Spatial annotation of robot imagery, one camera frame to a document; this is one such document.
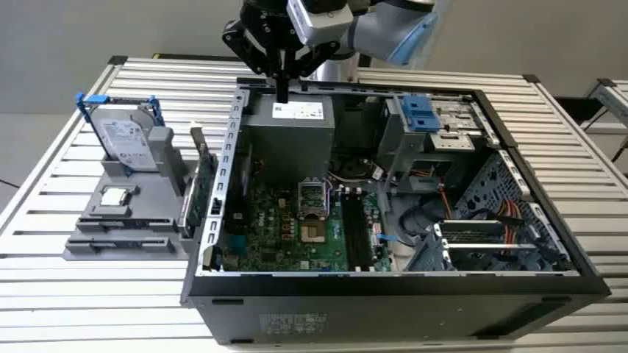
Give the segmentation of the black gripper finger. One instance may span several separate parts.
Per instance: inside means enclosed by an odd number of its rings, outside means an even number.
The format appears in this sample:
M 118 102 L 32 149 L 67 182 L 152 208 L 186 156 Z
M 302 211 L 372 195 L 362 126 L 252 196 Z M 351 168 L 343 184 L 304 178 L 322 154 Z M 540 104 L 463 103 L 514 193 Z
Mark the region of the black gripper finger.
M 318 67 L 334 56 L 340 48 L 339 42 L 328 42 L 311 47 L 311 50 L 296 58 L 296 47 L 284 51 L 283 67 L 283 102 L 288 102 L 288 86 L 292 79 L 310 76 Z
M 247 37 L 247 28 L 242 20 L 231 20 L 224 28 L 223 41 L 236 56 L 258 74 L 275 81 L 276 102 L 284 102 L 284 75 L 282 70 L 280 49 L 270 44 L 262 51 Z

